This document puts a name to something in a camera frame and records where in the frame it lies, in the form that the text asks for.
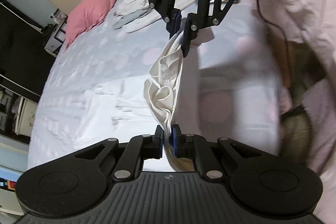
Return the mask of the grey white crumpled garment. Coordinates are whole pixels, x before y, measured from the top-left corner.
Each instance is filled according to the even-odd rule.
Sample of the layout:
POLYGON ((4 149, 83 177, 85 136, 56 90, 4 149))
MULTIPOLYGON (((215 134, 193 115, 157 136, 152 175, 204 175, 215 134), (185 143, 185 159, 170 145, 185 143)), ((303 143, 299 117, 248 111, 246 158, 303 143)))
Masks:
MULTIPOLYGON (((175 0, 174 7, 184 10, 197 0, 175 0)), ((150 7, 148 0, 122 0, 114 6, 113 29, 126 33, 136 32, 160 20, 161 15, 150 7)))

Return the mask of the pink pyjama torso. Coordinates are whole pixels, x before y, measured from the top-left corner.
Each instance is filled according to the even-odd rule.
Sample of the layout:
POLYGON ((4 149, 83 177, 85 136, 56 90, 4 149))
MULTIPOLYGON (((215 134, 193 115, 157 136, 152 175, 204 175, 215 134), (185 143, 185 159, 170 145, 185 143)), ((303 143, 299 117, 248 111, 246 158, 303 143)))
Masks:
POLYGON ((251 0, 284 81, 282 157, 323 182, 315 215, 335 223, 335 0, 251 0))

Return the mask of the pink pillow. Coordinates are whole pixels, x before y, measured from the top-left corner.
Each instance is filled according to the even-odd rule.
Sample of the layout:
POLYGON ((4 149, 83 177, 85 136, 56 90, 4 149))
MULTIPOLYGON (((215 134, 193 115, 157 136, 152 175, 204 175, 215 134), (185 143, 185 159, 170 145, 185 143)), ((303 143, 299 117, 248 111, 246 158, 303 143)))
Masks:
POLYGON ((117 0, 83 0, 68 15, 66 49, 82 33, 104 22, 117 0))

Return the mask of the grey bedsheet with pink dots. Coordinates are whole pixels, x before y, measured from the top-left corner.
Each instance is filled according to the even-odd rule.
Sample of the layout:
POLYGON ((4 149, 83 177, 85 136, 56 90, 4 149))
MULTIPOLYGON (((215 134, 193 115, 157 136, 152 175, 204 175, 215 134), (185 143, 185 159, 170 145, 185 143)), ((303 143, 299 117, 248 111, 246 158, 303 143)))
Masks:
MULTIPOLYGON (((210 31, 199 32, 181 79, 184 134, 226 136, 277 155, 281 79, 255 0, 239 0, 210 31)), ((58 54, 38 103, 28 168, 108 138, 121 143, 153 134, 157 122, 143 99, 151 65, 169 40, 159 20, 127 34, 114 15, 58 54)))

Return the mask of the bedside table with clutter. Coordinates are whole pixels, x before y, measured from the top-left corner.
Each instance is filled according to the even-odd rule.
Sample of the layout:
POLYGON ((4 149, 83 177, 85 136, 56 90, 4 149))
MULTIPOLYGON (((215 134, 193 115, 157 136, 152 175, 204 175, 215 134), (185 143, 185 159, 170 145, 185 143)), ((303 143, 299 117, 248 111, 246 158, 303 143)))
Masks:
POLYGON ((51 19, 55 22, 55 25, 51 28, 51 34, 46 42, 45 51, 53 57, 57 57, 66 39, 67 16, 57 9, 51 15, 51 19))

